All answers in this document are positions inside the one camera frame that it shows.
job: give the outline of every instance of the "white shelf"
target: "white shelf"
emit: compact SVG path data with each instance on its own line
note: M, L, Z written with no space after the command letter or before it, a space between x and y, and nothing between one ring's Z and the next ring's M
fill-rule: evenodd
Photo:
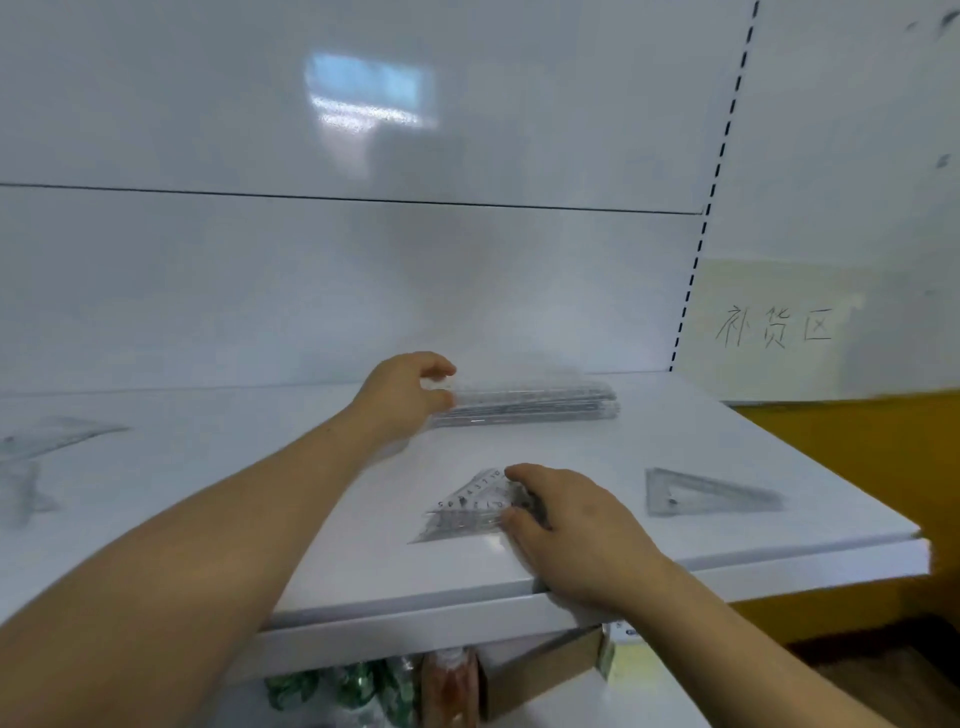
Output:
M590 474L660 548L727 600L923 573L917 527L668 374L601 377L614 421L429 431L368 468L304 556L272 629L233 679L567 629L602 616L540 593L500 534L410 544L423 512L476 472L517 461ZM0 619L100 546L282 446L355 387L132 392L2 400L0 432L45 415L130 425L41 458L61 510L0 536ZM780 491L764 514L653 519L643 471L664 467Z

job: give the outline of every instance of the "white wall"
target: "white wall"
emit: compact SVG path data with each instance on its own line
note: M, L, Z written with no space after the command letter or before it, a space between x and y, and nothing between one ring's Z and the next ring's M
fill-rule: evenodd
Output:
M0 392L666 369L753 7L4 3Z
M805 265L859 283L832 291L855 305L829 366L788 355L741 361L750 353L709 345L715 331L702 328L698 342L684 327L677 368L715 396L755 399L760 380L761 399L960 386L958 8L944 0L762 4L703 254L796 264L795 287L810 275ZM780 266L752 269L756 280L740 269L746 296L769 287L764 271L786 275ZM726 315L699 307L716 308L717 286L730 285L709 270L694 283L695 319ZM718 378L716 367L752 371L752 379Z

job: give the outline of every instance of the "person's right hand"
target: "person's right hand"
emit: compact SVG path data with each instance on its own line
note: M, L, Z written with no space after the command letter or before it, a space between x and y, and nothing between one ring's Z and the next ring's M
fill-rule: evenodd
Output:
M552 530L520 508L505 510L501 522L557 594L619 610L638 585L672 567L626 506L585 475L529 464L513 465L505 474L546 506Z

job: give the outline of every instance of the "cardboard box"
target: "cardboard box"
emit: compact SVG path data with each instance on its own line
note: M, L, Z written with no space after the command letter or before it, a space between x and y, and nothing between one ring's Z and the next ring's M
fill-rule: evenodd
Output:
M602 630L575 630L497 668L480 664L480 716L497 720L538 695L593 669Z

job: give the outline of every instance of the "transparent triangle ruler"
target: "transparent triangle ruler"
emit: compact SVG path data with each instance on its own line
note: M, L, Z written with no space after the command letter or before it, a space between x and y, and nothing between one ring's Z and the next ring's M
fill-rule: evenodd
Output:
M646 481L649 516L763 513L783 509L781 494L725 480L648 468Z
M509 480L499 468L487 468L472 477L463 488L438 501L432 512L499 511L524 504L532 504L526 488Z
M495 533L500 530L500 512L510 506L530 511L548 527L546 509L538 497L502 470L487 468L427 511L429 520L413 543Z

